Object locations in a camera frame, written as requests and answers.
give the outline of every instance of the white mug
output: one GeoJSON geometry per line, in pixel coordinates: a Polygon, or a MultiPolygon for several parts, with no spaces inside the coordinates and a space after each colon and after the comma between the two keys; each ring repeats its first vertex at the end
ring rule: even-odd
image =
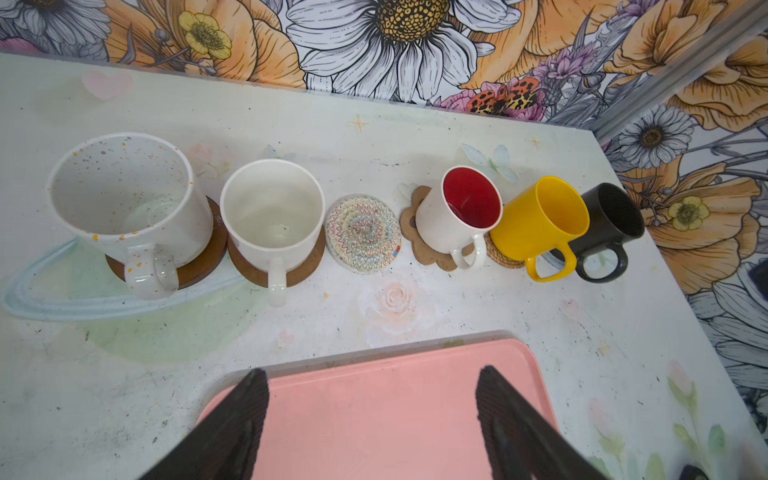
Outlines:
{"type": "Polygon", "coordinates": [[[440,185],[431,189],[416,211],[416,229],[433,250],[450,253],[461,269],[485,262],[485,235],[502,219],[504,205],[496,186],[479,170],[453,167],[440,185]],[[462,248],[475,245],[475,259],[467,263],[462,248]]]}
{"type": "Polygon", "coordinates": [[[323,225],[326,198],[295,163],[267,159],[239,168],[221,192],[221,218],[235,247],[268,274],[270,305],[286,302],[286,272],[306,260],[323,225]]]}
{"type": "Polygon", "coordinates": [[[210,240],[214,219],[178,148],[147,134],[102,135],[69,150],[46,185],[53,216],[125,265],[138,298],[179,288],[176,269],[210,240]]]}

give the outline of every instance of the mug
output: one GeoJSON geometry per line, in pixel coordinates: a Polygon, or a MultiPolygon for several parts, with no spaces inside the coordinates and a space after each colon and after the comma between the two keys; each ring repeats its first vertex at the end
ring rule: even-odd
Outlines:
{"type": "Polygon", "coordinates": [[[108,134],[58,161],[46,185],[53,216],[125,265],[138,298],[179,288],[176,269],[208,245],[214,219],[178,148],[147,134],[108,134]]]}
{"type": "Polygon", "coordinates": [[[243,258],[267,272],[270,305],[285,304],[286,272],[312,252],[325,211],[320,184],[293,162],[254,161],[224,184],[221,218],[243,258]]]}
{"type": "Polygon", "coordinates": [[[587,228],[589,211],[578,192],[557,177],[543,177],[504,206],[491,239],[506,257],[524,261],[534,281],[551,282],[576,270],[576,256],[568,242],[584,235],[587,228]],[[536,257],[553,248],[564,254],[565,267],[542,278],[536,271],[536,257]]]}
{"type": "Polygon", "coordinates": [[[502,208],[502,196],[488,177],[471,167],[453,167],[416,210],[416,229],[433,250],[450,253],[459,268],[479,268],[486,255],[483,235],[501,221],[502,208]],[[475,246],[471,265],[462,256],[469,243],[475,246]]]}
{"type": "MultiPolygon", "coordinates": [[[[589,210],[589,230],[568,244],[578,258],[576,273],[588,282],[610,282],[627,270],[629,259],[622,244],[643,236],[643,215],[624,190],[613,184],[599,184],[581,198],[589,210]],[[606,276],[593,278],[585,271],[584,261],[590,255],[604,250],[613,250],[616,253],[616,267],[606,276]]],[[[558,260],[563,260],[562,254],[557,250],[551,253],[558,260]]]]}

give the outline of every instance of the tabletop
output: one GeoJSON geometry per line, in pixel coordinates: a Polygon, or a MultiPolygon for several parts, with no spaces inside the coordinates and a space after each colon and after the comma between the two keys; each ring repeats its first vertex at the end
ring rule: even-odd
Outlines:
{"type": "Polygon", "coordinates": [[[591,132],[50,58],[0,61],[0,477],[136,478],[244,369],[280,374],[503,336],[530,347],[560,432],[612,478],[672,479],[695,462],[712,478],[765,475],[766,446],[647,233],[626,245],[627,272],[605,284],[534,283],[490,259],[448,273],[417,263],[403,240],[389,268],[369,276],[326,253],[278,308],[231,275],[226,257],[205,288],[142,303],[103,255],[55,223],[43,195],[69,148],[118,131],[179,147],[215,200],[239,166],[279,157],[309,170],[329,204],[369,194],[398,214],[414,187],[471,164],[462,144],[485,155],[508,148],[519,180],[494,179],[504,200],[549,174],[584,193],[618,184],[591,132]],[[87,72],[123,91],[95,97],[87,72]],[[45,302],[25,302],[27,288],[45,302]]]}

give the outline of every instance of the black object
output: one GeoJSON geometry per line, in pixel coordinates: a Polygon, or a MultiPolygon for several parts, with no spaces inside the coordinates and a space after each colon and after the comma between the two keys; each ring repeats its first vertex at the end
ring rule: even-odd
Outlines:
{"type": "Polygon", "coordinates": [[[680,480],[710,480],[710,478],[693,465],[685,465],[680,480]]]}
{"type": "Polygon", "coordinates": [[[253,369],[141,480],[250,480],[270,388],[253,369]]]}
{"type": "Polygon", "coordinates": [[[768,260],[758,263],[750,270],[750,276],[763,298],[768,300],[768,260]]]}
{"type": "Polygon", "coordinates": [[[475,399],[493,480],[605,480],[494,367],[475,399]]]}
{"type": "MultiPolygon", "coordinates": [[[[643,236],[645,224],[643,215],[632,199],[613,184],[599,184],[581,195],[589,210],[589,230],[583,236],[572,240],[568,246],[576,255],[576,273],[592,283],[605,283],[617,279],[627,270],[629,259],[623,243],[643,236]],[[618,265],[613,272],[602,278],[592,278],[584,271],[584,259],[603,250],[613,250],[618,265]]],[[[552,254],[564,261],[560,250],[552,254]]]]}

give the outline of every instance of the black mug handle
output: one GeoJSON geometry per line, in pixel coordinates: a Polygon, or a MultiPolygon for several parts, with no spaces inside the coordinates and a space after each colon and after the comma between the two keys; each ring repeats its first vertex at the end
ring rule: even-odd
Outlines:
{"type": "Polygon", "coordinates": [[[603,278],[592,278],[591,276],[587,275],[587,272],[584,271],[584,257],[578,257],[578,260],[576,260],[576,273],[578,273],[578,275],[584,280],[592,283],[606,283],[620,277],[622,273],[627,271],[627,265],[629,264],[627,252],[624,251],[624,247],[621,246],[620,243],[609,243],[606,245],[606,248],[613,250],[616,253],[618,264],[616,265],[614,271],[610,272],[603,278]]]}

